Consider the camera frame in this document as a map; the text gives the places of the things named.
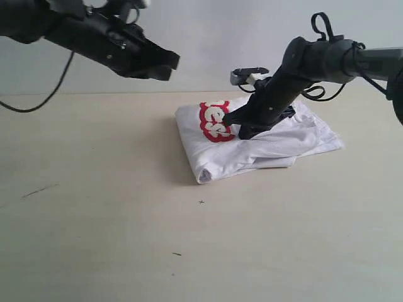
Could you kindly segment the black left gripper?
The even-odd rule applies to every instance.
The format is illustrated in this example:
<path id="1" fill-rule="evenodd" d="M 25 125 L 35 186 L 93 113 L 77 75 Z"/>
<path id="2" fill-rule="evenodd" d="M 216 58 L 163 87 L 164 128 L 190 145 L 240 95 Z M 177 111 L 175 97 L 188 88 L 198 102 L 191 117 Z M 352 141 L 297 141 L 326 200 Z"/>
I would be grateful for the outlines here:
<path id="1" fill-rule="evenodd" d="M 85 6 L 81 19 L 62 17 L 47 40 L 134 79 L 168 81 L 180 60 L 176 52 L 147 43 L 136 23 L 108 16 L 103 6 Z"/>

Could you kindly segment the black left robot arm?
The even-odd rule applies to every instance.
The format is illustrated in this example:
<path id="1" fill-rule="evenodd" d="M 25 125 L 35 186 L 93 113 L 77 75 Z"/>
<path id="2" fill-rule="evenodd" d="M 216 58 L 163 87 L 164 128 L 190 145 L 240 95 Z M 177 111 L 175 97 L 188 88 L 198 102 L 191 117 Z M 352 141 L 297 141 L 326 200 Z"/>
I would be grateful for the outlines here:
<path id="1" fill-rule="evenodd" d="M 180 56 L 148 40 L 131 10 L 147 1 L 1 1 L 1 36 L 30 44 L 44 38 L 134 79 L 168 81 Z"/>

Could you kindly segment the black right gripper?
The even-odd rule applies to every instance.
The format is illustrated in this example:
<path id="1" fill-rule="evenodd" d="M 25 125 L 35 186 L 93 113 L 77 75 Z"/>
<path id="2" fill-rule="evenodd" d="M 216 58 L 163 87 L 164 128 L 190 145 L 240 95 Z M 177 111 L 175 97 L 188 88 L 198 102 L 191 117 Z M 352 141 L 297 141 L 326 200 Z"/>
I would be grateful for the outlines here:
<path id="1" fill-rule="evenodd" d="M 291 74 L 282 67 L 271 76 L 253 76 L 253 79 L 256 92 L 248 101 L 248 107 L 242 106 L 226 113 L 222 119 L 225 126 L 241 125 L 241 140 L 250 140 L 260 133 L 270 131 L 289 105 L 312 85 L 310 79 Z"/>

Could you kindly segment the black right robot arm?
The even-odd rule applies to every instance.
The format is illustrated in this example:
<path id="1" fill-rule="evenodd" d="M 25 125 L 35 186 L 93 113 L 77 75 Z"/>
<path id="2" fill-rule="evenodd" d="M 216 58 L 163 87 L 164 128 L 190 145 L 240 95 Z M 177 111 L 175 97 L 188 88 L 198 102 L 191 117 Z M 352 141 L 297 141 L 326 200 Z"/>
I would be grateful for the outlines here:
<path id="1" fill-rule="evenodd" d="M 256 81 L 256 90 L 247 103 L 227 113 L 223 124 L 239 125 L 239 138 L 249 140 L 291 117 L 291 104 L 314 84 L 344 86 L 357 77 L 391 101 L 397 119 L 402 120 L 401 48 L 366 49 L 350 39 L 308 42 L 297 37 L 288 45 L 276 72 Z"/>

